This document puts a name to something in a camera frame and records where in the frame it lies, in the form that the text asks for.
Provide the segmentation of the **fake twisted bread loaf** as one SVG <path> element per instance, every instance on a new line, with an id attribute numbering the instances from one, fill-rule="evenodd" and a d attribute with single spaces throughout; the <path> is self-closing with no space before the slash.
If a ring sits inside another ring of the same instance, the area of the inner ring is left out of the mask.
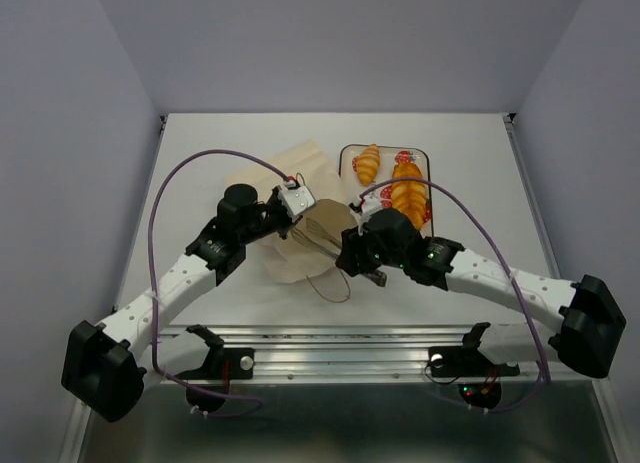
<path id="1" fill-rule="evenodd" d="M 401 177 L 423 179 L 420 168 L 412 162 L 399 162 L 395 165 L 391 185 L 392 207 L 404 214 L 420 231 L 426 222 L 427 186 L 419 181 L 398 181 Z"/>

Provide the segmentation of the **beige paper bag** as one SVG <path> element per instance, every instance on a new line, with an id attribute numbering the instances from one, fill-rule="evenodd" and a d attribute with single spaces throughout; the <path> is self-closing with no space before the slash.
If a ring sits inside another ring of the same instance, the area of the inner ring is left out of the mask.
<path id="1" fill-rule="evenodd" d="M 259 240 L 258 254 L 267 273 L 277 283 L 304 281 L 327 302 L 348 301 L 351 286 L 335 267 L 335 259 L 340 252 L 340 234 L 353 226 L 355 219 L 347 207 L 349 197 L 335 163 L 312 140 L 282 151 L 269 162 L 305 185 L 316 205 L 305 212 L 287 238 Z"/>

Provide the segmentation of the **fake croissant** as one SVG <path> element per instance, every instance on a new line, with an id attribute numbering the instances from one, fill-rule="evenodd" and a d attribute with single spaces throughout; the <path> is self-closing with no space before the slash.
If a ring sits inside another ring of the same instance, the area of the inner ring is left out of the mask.
<path id="1" fill-rule="evenodd" d="M 362 186 L 368 186 L 375 180 L 379 167 L 380 152 L 376 144 L 367 146 L 353 160 L 353 169 Z"/>

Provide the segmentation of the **metal tongs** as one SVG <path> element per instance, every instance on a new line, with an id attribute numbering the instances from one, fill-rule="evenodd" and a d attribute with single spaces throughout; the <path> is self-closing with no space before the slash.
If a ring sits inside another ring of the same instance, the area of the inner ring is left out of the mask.
<path id="1" fill-rule="evenodd" d="M 305 230 L 296 226 L 289 231 L 289 235 L 305 248 L 335 261 L 342 250 L 341 242 L 316 220 L 305 218 L 304 222 Z"/>

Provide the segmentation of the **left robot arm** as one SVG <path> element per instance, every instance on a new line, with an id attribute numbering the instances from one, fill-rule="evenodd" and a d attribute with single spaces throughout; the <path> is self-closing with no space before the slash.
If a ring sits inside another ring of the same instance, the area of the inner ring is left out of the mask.
<path id="1" fill-rule="evenodd" d="M 249 244 L 287 233 L 313 208 L 310 190 L 292 180 L 261 202 L 248 184 L 228 187 L 216 215 L 163 275 L 123 308 L 96 324 L 86 320 L 70 332 L 62 386 L 108 422 L 138 403 L 159 368 L 158 334 L 184 309 L 212 291 L 245 260 Z"/>

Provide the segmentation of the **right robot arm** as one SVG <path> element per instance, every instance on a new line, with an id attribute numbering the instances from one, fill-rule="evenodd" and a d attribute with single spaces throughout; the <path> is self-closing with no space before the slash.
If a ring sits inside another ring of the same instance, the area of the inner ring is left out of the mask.
<path id="1" fill-rule="evenodd" d="M 523 314 L 521 325 L 475 324 L 454 346 L 430 348 L 437 378 L 480 377 L 496 370 L 516 376 L 517 364 L 551 362 L 595 379 L 608 376 L 626 319 L 606 284 L 585 275 L 578 282 L 502 266 L 461 243 L 424 237 L 395 209 L 383 209 L 341 234 L 337 268 L 351 277 L 382 266 L 412 281 L 460 293 Z"/>

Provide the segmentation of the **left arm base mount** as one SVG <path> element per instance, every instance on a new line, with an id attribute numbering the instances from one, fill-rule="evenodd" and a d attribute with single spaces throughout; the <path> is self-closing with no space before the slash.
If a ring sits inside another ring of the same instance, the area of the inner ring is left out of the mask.
<path id="1" fill-rule="evenodd" d="M 253 348 L 227 347 L 219 335 L 202 325 L 189 326 L 186 331 L 199 337 L 207 346 L 208 352 L 200 367 L 180 373 L 180 378 L 188 381 L 220 381 L 220 385 L 206 385 L 205 389 L 223 394 L 230 393 L 233 380 L 250 380 L 253 378 L 255 361 L 255 350 Z M 206 417 L 222 416 L 220 410 L 225 404 L 223 398 L 207 396 L 191 389 L 185 390 L 185 397 L 187 403 L 196 413 Z"/>

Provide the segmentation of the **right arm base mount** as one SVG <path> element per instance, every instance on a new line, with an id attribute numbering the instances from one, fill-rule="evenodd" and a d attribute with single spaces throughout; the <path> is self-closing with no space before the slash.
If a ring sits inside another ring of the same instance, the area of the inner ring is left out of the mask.
<path id="1" fill-rule="evenodd" d="M 502 399 L 501 379 L 519 376 L 520 368 L 492 363 L 477 349 L 439 346 L 428 350 L 423 373 L 435 384 L 456 384 L 464 403 L 489 411 L 496 410 Z"/>

